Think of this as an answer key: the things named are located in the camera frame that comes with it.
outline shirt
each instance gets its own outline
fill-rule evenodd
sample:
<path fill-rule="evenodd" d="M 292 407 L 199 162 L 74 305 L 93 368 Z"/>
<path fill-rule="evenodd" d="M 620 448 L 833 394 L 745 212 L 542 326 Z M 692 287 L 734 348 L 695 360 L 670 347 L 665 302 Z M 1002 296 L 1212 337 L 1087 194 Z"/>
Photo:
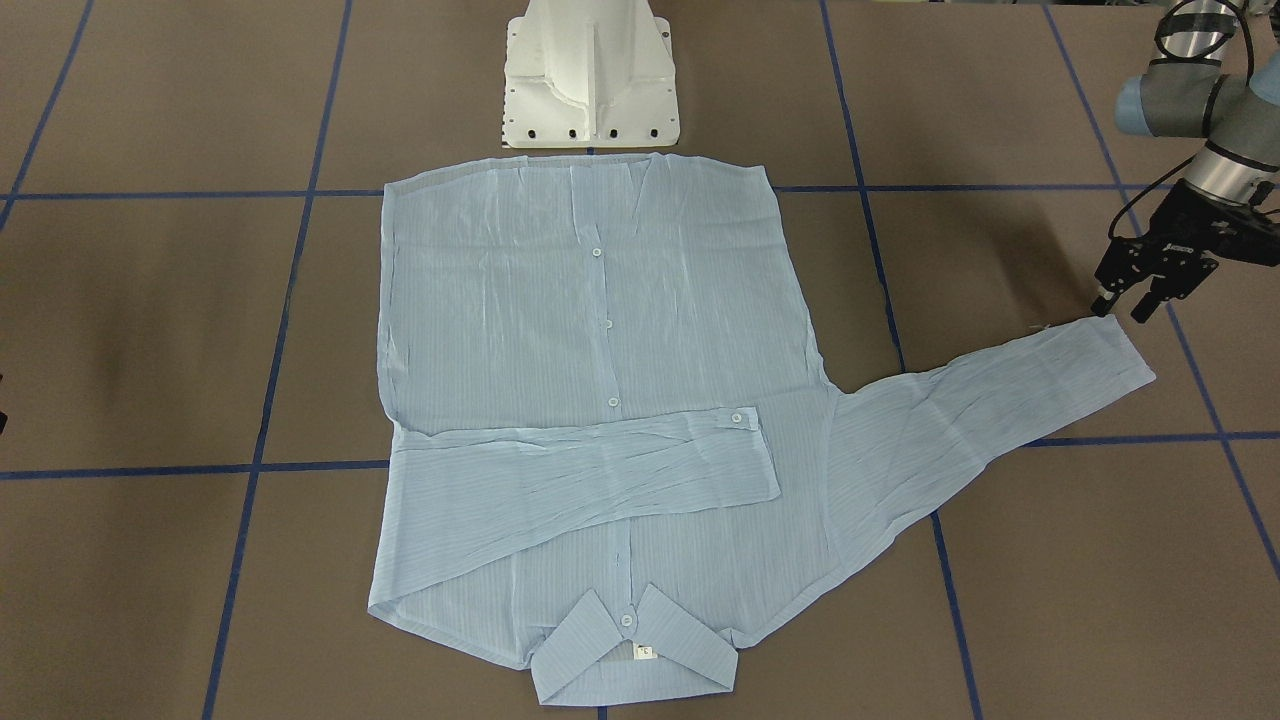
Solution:
<path fill-rule="evenodd" d="M 516 158 L 385 188 L 369 611 L 547 705 L 727 692 L 988 461 L 1153 379 L 1089 318 L 846 395 L 762 168 Z"/>

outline floor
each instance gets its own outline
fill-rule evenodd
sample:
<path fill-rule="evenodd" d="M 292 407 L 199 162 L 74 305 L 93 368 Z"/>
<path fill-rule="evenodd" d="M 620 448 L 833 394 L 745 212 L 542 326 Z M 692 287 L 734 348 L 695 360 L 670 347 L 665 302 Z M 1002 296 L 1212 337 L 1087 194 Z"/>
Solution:
<path fill-rule="evenodd" d="M 1280 715 L 1280 278 L 1239 264 L 1125 318 L 1156 383 L 995 462 L 732 694 L 541 708 L 370 618 L 380 188 L 517 154 L 525 4 L 0 0 L 0 716 Z M 767 168 L 847 391 L 1084 315 L 1124 196 L 1198 146 L 1112 127 L 1152 9 L 652 4 L 673 151 Z"/>

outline shirt placket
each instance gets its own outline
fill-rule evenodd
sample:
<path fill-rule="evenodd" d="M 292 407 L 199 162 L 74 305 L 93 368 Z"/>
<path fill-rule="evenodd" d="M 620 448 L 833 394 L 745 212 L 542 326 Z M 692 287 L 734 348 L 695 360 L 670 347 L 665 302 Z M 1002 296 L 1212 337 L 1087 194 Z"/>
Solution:
<path fill-rule="evenodd" d="M 586 165 L 571 169 L 573 202 L 573 228 L 577 246 L 585 265 L 584 277 L 588 282 L 586 296 L 591 304 L 584 314 L 595 368 L 595 386 L 599 388 L 599 411 L 605 421 L 622 420 L 627 416 L 626 404 L 618 384 L 617 369 L 609 334 L 614 332 L 609 318 L 608 274 L 616 266 L 609 256 L 600 227 L 609 227 L 618 219 L 608 217 L 608 188 L 620 179 L 618 170 L 626 173 L 625 165 Z M 631 592 L 631 520 L 616 520 L 609 524 L 609 547 L 607 561 L 611 566 L 608 588 L 602 588 L 602 600 L 609 609 L 618 632 L 630 638 L 636 628 L 636 611 Z"/>

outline blue tape line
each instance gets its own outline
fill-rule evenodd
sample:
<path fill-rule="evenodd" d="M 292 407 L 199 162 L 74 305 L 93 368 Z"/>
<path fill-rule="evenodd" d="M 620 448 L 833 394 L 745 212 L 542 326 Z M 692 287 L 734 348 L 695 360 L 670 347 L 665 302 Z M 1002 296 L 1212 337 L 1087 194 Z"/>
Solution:
<path fill-rule="evenodd" d="M 61 95 L 63 85 L 72 70 L 72 61 L 76 60 L 76 51 L 79 50 L 79 42 L 84 37 L 84 27 L 88 26 L 88 15 L 92 12 L 93 0 L 86 0 L 84 10 L 81 12 L 79 23 L 76 26 L 76 35 L 72 36 L 72 46 L 67 50 L 63 67 L 58 70 L 58 79 L 54 81 L 54 90 L 49 94 L 45 110 L 40 114 L 40 120 L 36 123 L 36 132 L 32 133 L 31 142 L 27 143 L 27 154 L 22 156 L 22 165 L 18 167 L 18 177 L 13 178 L 13 188 L 9 190 L 9 196 L 4 201 L 4 209 L 0 210 L 0 229 L 4 229 L 5 223 L 9 222 L 9 214 L 13 213 L 15 196 L 22 190 L 22 181 L 27 178 L 27 172 L 31 169 L 31 160 L 36 156 L 36 147 L 40 145 L 40 137 L 45 135 L 45 126 L 49 124 L 49 117 L 54 114 L 54 105 L 58 104 L 58 96 Z"/>
<path fill-rule="evenodd" d="M 319 462 L 262 462 L 264 473 L 308 473 L 316 470 L 385 470 L 390 461 L 381 460 L 321 460 Z"/>
<path fill-rule="evenodd" d="M 1226 433 L 1231 442 L 1240 439 L 1280 439 L 1280 430 L 1245 430 L 1240 433 Z"/>
<path fill-rule="evenodd" d="M 1114 437 L 1060 437 L 1041 438 L 1023 447 L 1089 447 L 1097 445 L 1160 445 L 1170 442 L 1217 442 L 1216 433 L 1187 433 L 1165 436 L 1114 436 Z"/>
<path fill-rule="evenodd" d="M 987 191 L 1073 191 L 1073 190 L 1105 190 L 1114 191 L 1114 183 L 1064 183 L 1064 184 L 873 184 L 868 186 L 868 192 L 987 192 Z"/>
<path fill-rule="evenodd" d="M 902 341 L 897 333 L 897 320 L 893 319 L 893 301 L 890 297 L 888 277 L 884 274 L 884 260 L 881 256 L 879 237 L 876 233 L 876 219 L 872 217 L 872 201 L 867 193 L 867 178 L 863 174 L 863 159 L 858 152 L 858 140 L 854 136 L 854 117 L 849 111 L 849 100 L 845 96 L 845 78 L 840 72 L 840 58 L 836 54 L 836 38 L 831 32 L 831 15 L 827 12 L 827 0 L 818 0 L 822 10 L 822 29 L 827 35 L 827 53 L 831 55 L 831 70 L 836 77 L 836 94 L 840 96 L 840 111 L 845 115 L 845 135 L 849 137 L 849 155 L 854 161 L 854 177 L 858 181 L 858 196 L 863 202 L 863 218 L 867 220 L 867 237 L 872 246 L 872 260 L 876 263 L 876 278 L 881 283 L 884 293 L 884 319 L 888 322 L 890 340 L 893 341 L 893 350 L 897 352 L 897 365 L 906 372 L 906 359 L 902 355 Z"/>
<path fill-rule="evenodd" d="M 54 470 L 4 470 L 4 480 L 70 480 L 99 478 L 155 478 L 168 475 L 230 475 L 236 473 L 307 473 L 332 470 L 385 470 L 387 459 L 317 460 L 310 462 L 242 462 L 224 465 L 151 465 L 142 468 L 67 468 Z"/>
<path fill-rule="evenodd" d="M 1041 10 L 1043 10 L 1044 19 L 1048 20 L 1048 27 L 1053 32 L 1053 38 L 1057 41 L 1059 51 L 1062 54 L 1062 61 L 1066 64 L 1066 69 L 1071 74 L 1071 82 L 1075 83 L 1075 91 L 1080 97 L 1080 104 L 1084 105 L 1084 111 L 1089 117 L 1089 124 L 1093 126 L 1093 135 L 1098 140 L 1098 147 L 1102 149 L 1102 156 L 1106 159 L 1107 167 L 1111 169 L 1111 177 L 1115 178 L 1116 190 L 1120 191 L 1120 196 L 1128 202 L 1129 193 L 1124 191 L 1124 184 L 1120 182 L 1120 173 L 1116 170 L 1111 150 L 1107 147 L 1107 141 L 1102 137 L 1102 131 L 1098 128 L 1097 119 L 1093 117 L 1093 108 L 1089 105 L 1089 99 L 1084 95 L 1084 87 L 1080 85 L 1080 79 L 1075 73 L 1075 65 L 1071 63 L 1071 55 L 1066 50 L 1066 44 L 1062 42 L 1062 35 L 1057 31 L 1057 23 L 1053 22 L 1053 14 L 1050 12 L 1047 5 L 1041 6 Z M 1129 223 L 1133 224 L 1134 233 L 1142 234 L 1142 225 L 1133 209 L 1129 210 Z M 1226 433 L 1226 429 L 1222 427 L 1222 421 L 1217 415 L 1217 407 L 1213 405 L 1213 398 L 1210 397 L 1208 386 L 1204 384 L 1199 364 L 1196 361 L 1192 346 L 1187 341 L 1187 333 L 1183 332 L 1183 325 L 1178 320 L 1178 313 L 1174 311 L 1174 306 L 1170 304 L 1165 304 L 1165 310 L 1169 315 L 1169 322 L 1174 327 L 1174 333 L 1178 336 L 1178 343 L 1183 348 L 1183 356 L 1187 357 L 1187 365 L 1190 368 L 1192 377 L 1196 379 L 1196 387 L 1199 389 L 1201 400 L 1204 402 L 1204 409 L 1208 411 L 1210 420 L 1213 423 L 1217 439 L 1222 446 L 1222 454 L 1226 456 L 1228 465 L 1231 468 L 1231 475 L 1235 478 L 1235 484 L 1239 487 L 1240 496 L 1244 498 L 1244 505 L 1249 511 L 1249 518 L 1253 520 L 1253 527 L 1258 533 L 1258 539 L 1262 542 L 1262 548 L 1266 551 L 1267 559 L 1271 561 L 1271 570 L 1275 573 L 1276 579 L 1280 580 L 1280 556 L 1276 555 L 1275 543 L 1271 542 L 1271 536 L 1267 533 L 1266 524 L 1262 521 L 1262 515 L 1258 514 L 1257 505 L 1253 502 L 1253 493 L 1249 491 L 1249 484 L 1245 482 L 1244 473 L 1240 470 L 1240 465 L 1235 459 L 1235 451 L 1231 448 L 1231 436 Z"/>
<path fill-rule="evenodd" d="M 849 110 L 849 99 L 845 94 L 845 79 L 840 70 L 840 56 L 836 53 L 836 38 L 831 31 L 831 14 L 827 10 L 827 0 L 818 0 L 822 10 L 822 28 L 827 36 L 827 53 L 831 55 L 831 69 L 836 78 L 836 94 L 840 96 L 840 110 L 845 117 L 845 133 L 849 137 L 849 154 L 854 161 L 854 177 L 858 181 L 858 196 L 863 204 L 863 217 L 867 220 L 867 237 L 870 241 L 872 259 L 876 261 L 876 277 L 879 279 L 881 290 L 884 293 L 884 319 L 888 323 L 890 338 L 893 341 L 893 350 L 897 352 L 899 368 L 906 372 L 906 359 L 902 355 L 902 342 L 897 332 L 897 320 L 893 318 L 893 300 L 888 288 L 888 278 L 884 273 L 884 261 L 881 256 L 879 238 L 876 234 L 876 220 L 872 217 L 870 196 L 867 192 L 867 177 L 863 173 L 861 155 L 858 151 L 858 138 L 854 135 L 854 117 Z M 982 720 L 982 701 L 978 697 L 978 683 L 973 675 L 973 662 L 969 659 L 969 642 L 965 639 L 964 621 L 960 618 L 960 602 L 956 598 L 955 580 L 951 577 L 951 562 L 947 556 L 946 539 L 942 536 L 942 521 L 937 512 L 929 518 L 933 521 L 933 538 L 937 544 L 938 562 L 942 568 L 942 582 L 947 592 L 947 602 L 951 605 L 951 624 L 955 629 L 956 646 L 960 651 L 960 664 L 964 669 L 965 685 L 969 688 L 969 705 L 973 710 L 974 720 Z"/>
<path fill-rule="evenodd" d="M 1059 32 L 1057 23 L 1053 22 L 1053 13 L 1048 10 L 1048 5 L 1041 5 L 1041 12 L 1044 13 L 1044 19 L 1048 20 L 1048 29 L 1053 33 L 1053 42 L 1057 42 L 1057 51 L 1062 55 L 1062 63 L 1066 65 L 1068 74 L 1071 76 L 1071 85 L 1075 86 L 1075 95 L 1080 99 L 1084 114 L 1089 118 L 1089 127 L 1093 128 L 1093 137 L 1098 140 L 1098 146 L 1102 149 L 1102 159 L 1106 160 L 1107 169 L 1111 170 L 1111 178 L 1115 179 L 1114 187 L 1123 187 L 1124 181 L 1120 179 L 1120 170 L 1116 169 L 1115 160 L 1111 159 L 1111 152 L 1107 150 L 1107 141 L 1102 137 L 1102 127 L 1098 126 L 1098 118 L 1093 114 L 1093 106 L 1089 104 L 1089 99 L 1084 94 L 1084 86 L 1080 83 L 1080 76 L 1075 73 L 1075 64 L 1071 63 L 1071 55 L 1066 51 L 1066 44 L 1062 42 L 1062 33 Z"/>
<path fill-rule="evenodd" d="M 383 190 L 317 190 L 316 197 L 381 197 Z"/>
<path fill-rule="evenodd" d="M 1235 478 L 1236 487 L 1240 488 L 1240 496 L 1244 497 L 1244 506 L 1249 511 L 1249 518 L 1253 519 L 1253 528 L 1258 533 L 1258 539 L 1262 541 L 1262 548 L 1267 553 L 1267 559 L 1271 561 L 1271 570 L 1275 573 L 1276 579 L 1280 580 L 1280 556 L 1276 555 L 1276 546 L 1271 542 L 1271 534 L 1267 533 L 1267 527 L 1262 521 L 1262 515 L 1258 512 L 1257 503 L 1253 502 L 1253 493 L 1249 491 L 1249 483 L 1244 480 L 1244 473 L 1240 470 L 1240 464 L 1235 460 L 1235 451 L 1231 450 L 1230 436 L 1222 429 L 1222 420 L 1217 416 L 1217 409 L 1213 406 L 1213 400 L 1208 395 L 1208 386 L 1204 384 L 1204 378 L 1201 375 L 1199 364 L 1196 363 L 1196 356 L 1192 354 L 1190 342 L 1187 341 L 1187 333 L 1183 332 L 1183 324 L 1178 320 L 1178 313 L 1174 311 L 1172 305 L 1165 305 L 1165 310 L 1169 313 L 1169 320 L 1174 325 L 1174 333 L 1178 336 L 1178 343 L 1183 347 L 1183 355 L 1187 356 L 1187 364 L 1190 365 L 1192 377 L 1196 378 L 1196 387 L 1199 389 L 1201 398 L 1204 400 L 1204 407 L 1208 410 L 1208 416 L 1213 421 L 1213 428 L 1217 429 L 1219 438 L 1222 443 L 1222 452 L 1226 455 L 1226 464 L 1231 468 L 1231 475 Z"/>
<path fill-rule="evenodd" d="M 305 190 L 209 190 L 159 192 L 22 192 L 17 200 L 225 200 L 241 197 L 306 197 Z"/>
<path fill-rule="evenodd" d="M 951 555 L 947 552 L 947 539 L 942 534 L 942 518 L 934 510 L 929 512 L 933 523 L 933 544 L 938 550 L 938 562 L 942 565 L 942 584 L 947 589 L 947 605 L 951 606 L 951 625 L 956 632 L 956 644 L 960 646 L 960 664 L 964 666 L 964 683 L 969 688 L 969 710 L 974 720 L 982 720 L 982 702 L 978 700 L 978 680 L 973 674 L 973 661 L 969 659 L 969 641 L 964 633 L 964 619 L 960 616 L 960 600 L 956 597 L 955 582 L 951 577 Z"/>
<path fill-rule="evenodd" d="M 773 192 L 859 192 L 856 184 L 776 184 Z"/>
<path fill-rule="evenodd" d="M 252 465 L 174 465 L 150 468 L 76 468 L 65 470 L 8 470 L 0 480 L 69 480 L 76 478 L 154 478 L 164 475 L 227 475 L 250 473 Z"/>
<path fill-rule="evenodd" d="M 293 288 L 298 279 L 298 265 L 302 261 L 302 251 L 306 246 L 307 228 L 311 224 L 311 208 L 315 205 L 316 186 L 320 182 L 320 163 L 324 159 L 325 138 L 329 133 L 329 118 L 333 114 L 333 100 L 338 94 L 338 77 L 342 73 L 342 56 L 347 45 L 347 29 L 351 26 L 352 0 L 347 0 L 342 9 L 342 24 L 338 29 L 338 47 L 333 56 L 333 69 L 329 73 L 329 88 L 325 94 L 324 113 L 320 115 L 320 132 L 316 137 L 315 156 L 311 160 L 311 179 L 307 182 L 306 202 L 302 206 L 302 220 L 298 223 L 298 238 L 293 246 L 293 261 L 289 265 L 289 281 L 284 290 L 284 304 L 280 309 L 280 327 L 275 336 L 275 352 L 271 357 L 271 372 L 266 380 L 266 393 L 262 400 L 262 421 L 257 432 L 257 442 L 253 447 L 253 464 L 262 462 L 262 454 L 266 448 L 266 434 L 271 424 L 271 409 L 275 402 L 275 388 L 280 377 L 280 363 L 284 357 L 284 341 L 289 332 L 289 310 L 293 301 Z M 218 684 L 221 679 L 223 657 L 227 652 L 227 638 L 230 633 L 232 611 L 236 607 L 236 591 L 239 585 L 241 566 L 244 562 L 244 544 L 248 538 L 250 520 L 253 515 L 253 498 L 257 495 L 257 480 L 260 471 L 250 473 L 248 486 L 244 489 L 244 506 L 241 512 L 239 533 L 236 536 L 236 552 L 232 556 L 230 577 L 227 580 L 227 598 L 223 602 L 223 618 L 218 626 L 218 642 L 214 646 L 214 660 L 209 669 L 209 687 L 205 691 L 205 708 L 201 717 L 211 720 L 214 715 L 214 702 L 218 698 Z"/>

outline shirt sleeve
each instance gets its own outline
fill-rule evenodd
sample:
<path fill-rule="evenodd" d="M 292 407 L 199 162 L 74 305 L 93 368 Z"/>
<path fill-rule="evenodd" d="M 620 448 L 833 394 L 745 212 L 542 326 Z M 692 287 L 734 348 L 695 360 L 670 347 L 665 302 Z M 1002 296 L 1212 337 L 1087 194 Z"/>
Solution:
<path fill-rule="evenodd" d="M 433 436 L 397 424 L 370 605 L 581 528 L 777 496 L 750 406 Z"/>
<path fill-rule="evenodd" d="M 831 534 L 851 574 L 988 462 L 1149 383 L 1115 318 L 1088 318 L 928 373 L 836 393 Z"/>

